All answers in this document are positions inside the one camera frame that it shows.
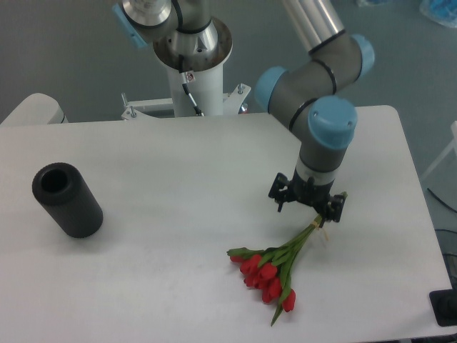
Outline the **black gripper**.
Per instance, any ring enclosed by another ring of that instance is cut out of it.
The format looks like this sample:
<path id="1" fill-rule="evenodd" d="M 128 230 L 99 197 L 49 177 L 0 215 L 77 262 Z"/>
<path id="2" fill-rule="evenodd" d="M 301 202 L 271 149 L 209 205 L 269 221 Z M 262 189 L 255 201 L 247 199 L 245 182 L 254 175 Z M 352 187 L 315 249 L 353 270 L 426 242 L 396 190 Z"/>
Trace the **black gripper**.
<path id="1" fill-rule="evenodd" d="M 278 212 L 283 205 L 289 202 L 298 202 L 313 207 L 321 216 L 319 228 L 326 222 L 339 223 L 345 204 L 345 195 L 330 196 L 333 181 L 324 185 L 317 185 L 313 177 L 302 179 L 297 172 L 293 174 L 292 181 L 287 176 L 278 173 L 271 185 L 268 197 L 278 204 Z"/>

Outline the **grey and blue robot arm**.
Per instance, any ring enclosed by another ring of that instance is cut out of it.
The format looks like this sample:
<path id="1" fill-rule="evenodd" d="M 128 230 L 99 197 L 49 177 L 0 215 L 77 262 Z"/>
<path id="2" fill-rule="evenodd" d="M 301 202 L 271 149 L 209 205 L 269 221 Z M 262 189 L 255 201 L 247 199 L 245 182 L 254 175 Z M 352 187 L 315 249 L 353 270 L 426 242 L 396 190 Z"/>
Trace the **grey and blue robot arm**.
<path id="1" fill-rule="evenodd" d="M 358 117 L 337 92 L 371 69 L 374 50 L 363 36 L 347 34 L 330 1 L 285 1 L 283 7 L 310 61 L 295 71 L 270 68 L 254 89 L 262 109 L 301 142 L 293 177 L 278 174 L 269 196 L 278 205 L 312 207 L 323 222 L 338 222 L 346 200 L 331 187 Z M 223 65 L 233 39 L 208 1 L 119 1 L 113 11 L 130 40 L 152 46 L 166 68 L 175 116 L 239 110 L 240 101 L 223 95 Z"/>

